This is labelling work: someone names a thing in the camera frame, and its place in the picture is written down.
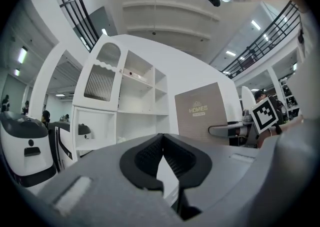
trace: white display cabinet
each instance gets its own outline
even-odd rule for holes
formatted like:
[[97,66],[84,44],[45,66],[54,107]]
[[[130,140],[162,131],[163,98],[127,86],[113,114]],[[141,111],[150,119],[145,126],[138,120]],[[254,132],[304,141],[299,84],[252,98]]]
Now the white display cabinet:
[[120,84],[128,49],[102,35],[81,71],[72,104],[102,111],[118,109]]

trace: balcony railing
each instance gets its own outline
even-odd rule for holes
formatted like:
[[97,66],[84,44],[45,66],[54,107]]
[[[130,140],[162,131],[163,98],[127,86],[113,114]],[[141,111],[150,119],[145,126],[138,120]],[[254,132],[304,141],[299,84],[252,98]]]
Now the balcony railing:
[[80,39],[86,48],[91,51],[99,39],[97,31],[88,15],[83,0],[61,0],[61,8],[64,8],[80,35]]
[[264,32],[231,64],[224,68],[222,73],[233,79],[259,61],[299,25],[299,17],[297,5],[289,1]]

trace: white column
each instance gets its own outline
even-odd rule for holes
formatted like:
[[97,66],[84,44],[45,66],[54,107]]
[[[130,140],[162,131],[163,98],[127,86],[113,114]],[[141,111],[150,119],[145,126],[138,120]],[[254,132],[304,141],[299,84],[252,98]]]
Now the white column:
[[29,105],[29,116],[31,118],[41,120],[42,109],[44,106],[44,100],[46,92],[48,89],[49,82],[51,80],[52,74],[63,55],[66,51],[66,46],[64,43],[59,43],[56,45],[47,58],[45,59],[38,76],[36,77],[34,87],[32,90],[32,95]]
[[50,32],[59,42],[66,45],[66,49],[76,60],[74,64],[82,69],[89,52],[72,29],[57,0],[31,0],[31,2]]
[[275,89],[276,95],[278,97],[278,100],[281,101],[283,103],[283,105],[286,105],[286,100],[285,100],[284,95],[282,93],[282,89],[281,89],[280,83],[278,81],[278,78],[277,78],[277,75],[276,75],[274,69],[270,66],[267,69],[267,71],[268,71],[270,78],[272,80],[272,83],[274,85],[274,89]]
[[23,98],[22,98],[22,103],[21,103],[21,108],[23,108],[25,106],[26,100],[28,98],[28,93],[29,93],[29,85],[26,85],[25,89],[24,89],[24,93],[23,93]]

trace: fluorescent light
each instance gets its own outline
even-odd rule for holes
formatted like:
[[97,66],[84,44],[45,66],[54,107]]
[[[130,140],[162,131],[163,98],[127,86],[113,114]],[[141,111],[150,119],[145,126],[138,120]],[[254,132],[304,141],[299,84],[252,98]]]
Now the fluorescent light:
[[88,49],[90,51],[90,47],[88,46],[88,44],[86,43],[85,39],[83,37],[80,37],[80,40],[82,41],[82,43],[84,44],[84,46],[86,47],[86,49]]
[[19,69],[15,69],[14,70],[14,75],[19,76],[20,75],[20,70]]
[[227,51],[227,52],[225,52],[226,54],[228,54],[228,55],[230,55],[230,56],[233,56],[233,57],[235,57],[236,56],[236,54],[235,53],[232,53],[232,52],[230,52],[230,51]]
[[251,23],[260,31],[261,27],[255,22],[255,20],[252,20]]
[[106,29],[102,29],[101,31],[102,31],[103,34],[108,36],[108,33],[107,33]]
[[25,57],[27,55],[28,50],[23,46],[20,50],[20,54],[19,54],[19,58],[18,58],[18,62],[20,64],[24,63]]

